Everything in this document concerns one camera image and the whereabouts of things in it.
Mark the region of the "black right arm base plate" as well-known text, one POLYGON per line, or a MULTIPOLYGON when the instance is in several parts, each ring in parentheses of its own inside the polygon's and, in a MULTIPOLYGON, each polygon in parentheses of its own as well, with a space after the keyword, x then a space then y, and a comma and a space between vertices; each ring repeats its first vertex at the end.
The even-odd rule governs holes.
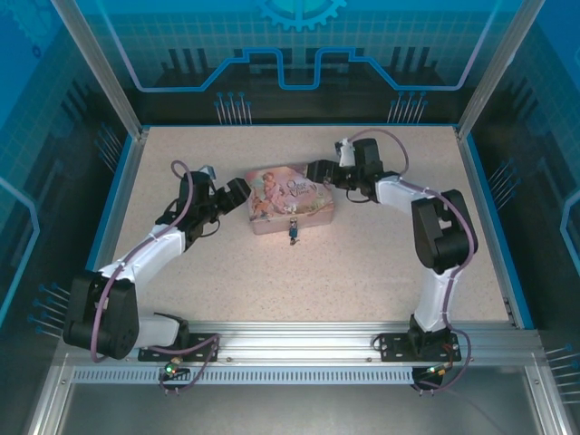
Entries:
POLYGON ((458 336, 449 330, 438 333, 381 333, 372 348, 383 363, 454 363, 462 361, 458 336))

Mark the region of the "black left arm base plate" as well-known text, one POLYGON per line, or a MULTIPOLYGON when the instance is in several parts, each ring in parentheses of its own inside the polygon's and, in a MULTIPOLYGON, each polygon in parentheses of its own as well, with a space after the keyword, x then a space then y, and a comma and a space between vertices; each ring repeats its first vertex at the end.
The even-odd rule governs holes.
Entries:
POLYGON ((178 357, 185 363, 203 363, 207 358, 215 362, 218 351, 210 353, 217 337, 212 333, 191 333, 185 344, 174 344, 167 347, 151 346, 140 348, 138 361, 143 363, 168 363, 178 357))

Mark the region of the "grey sheet metal shelf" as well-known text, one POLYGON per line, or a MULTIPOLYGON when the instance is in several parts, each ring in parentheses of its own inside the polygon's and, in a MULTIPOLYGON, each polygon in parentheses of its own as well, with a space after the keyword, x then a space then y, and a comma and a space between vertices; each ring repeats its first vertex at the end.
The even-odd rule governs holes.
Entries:
POLYGON ((515 372, 476 370, 453 391, 400 385, 77 385, 61 435, 543 435, 515 372))

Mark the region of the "aluminium side rail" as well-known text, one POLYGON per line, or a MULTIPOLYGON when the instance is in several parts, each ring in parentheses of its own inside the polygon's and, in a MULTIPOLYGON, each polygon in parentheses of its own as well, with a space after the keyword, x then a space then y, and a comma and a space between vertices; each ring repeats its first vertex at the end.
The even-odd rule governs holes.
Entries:
POLYGON ((537 435, 574 435, 575 423, 567 415, 566 405, 556 385, 553 372, 548 366, 540 333, 532 322, 474 142, 469 136, 457 137, 457 142, 492 263, 498 274, 500 290, 513 320, 508 330, 521 338, 530 337, 534 345, 532 350, 524 354, 521 372, 525 385, 524 397, 531 410, 535 433, 537 435))
MULTIPOLYGON (((112 260, 148 135, 149 130, 145 129, 138 140, 129 138, 123 146, 87 260, 90 269, 112 260)), ((102 372, 103 369, 61 339, 67 291, 57 283, 41 285, 40 290, 41 296, 33 300, 34 311, 28 316, 28 321, 38 336, 53 339, 56 348, 23 435, 61 435, 68 417, 69 402, 73 398, 76 374, 92 370, 102 372)))

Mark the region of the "aluminium frame post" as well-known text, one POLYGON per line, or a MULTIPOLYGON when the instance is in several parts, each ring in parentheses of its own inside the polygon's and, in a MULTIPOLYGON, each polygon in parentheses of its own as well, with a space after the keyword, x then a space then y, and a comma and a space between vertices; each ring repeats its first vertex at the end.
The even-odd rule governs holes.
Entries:
POLYGON ((478 86, 473 92, 457 126, 459 142, 466 141, 490 97, 496 90, 508 66, 546 0, 522 0, 497 50, 488 64, 478 86))
POLYGON ((90 67, 93 76, 104 91, 123 127, 134 140, 143 141, 145 129, 76 0, 50 0, 50 2, 90 67))

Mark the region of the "aluminium mounting rail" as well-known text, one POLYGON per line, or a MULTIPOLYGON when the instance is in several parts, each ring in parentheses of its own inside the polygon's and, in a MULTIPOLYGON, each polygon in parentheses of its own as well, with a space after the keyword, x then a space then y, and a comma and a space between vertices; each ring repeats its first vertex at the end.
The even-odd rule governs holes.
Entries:
MULTIPOLYGON (((508 322, 459 322, 471 340, 471 366, 531 366, 546 363, 539 332, 508 322)), ((190 322, 198 334, 220 334, 217 362, 223 366, 378 365, 371 347, 381 333, 406 334, 393 322, 190 322)))

